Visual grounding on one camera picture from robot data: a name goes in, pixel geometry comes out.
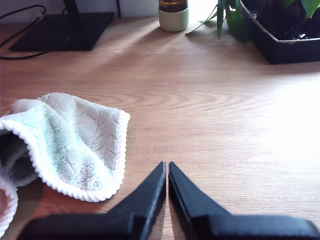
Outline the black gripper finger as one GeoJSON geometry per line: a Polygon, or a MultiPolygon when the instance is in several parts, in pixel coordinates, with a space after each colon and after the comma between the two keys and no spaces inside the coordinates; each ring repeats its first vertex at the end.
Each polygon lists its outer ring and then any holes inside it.
{"type": "Polygon", "coordinates": [[[211,240],[209,217],[228,211],[201,191],[173,162],[169,163],[168,195],[188,240],[211,240]]]}
{"type": "Polygon", "coordinates": [[[162,161],[126,198],[107,212],[107,240],[146,240],[166,198],[166,164],[162,161]]]}

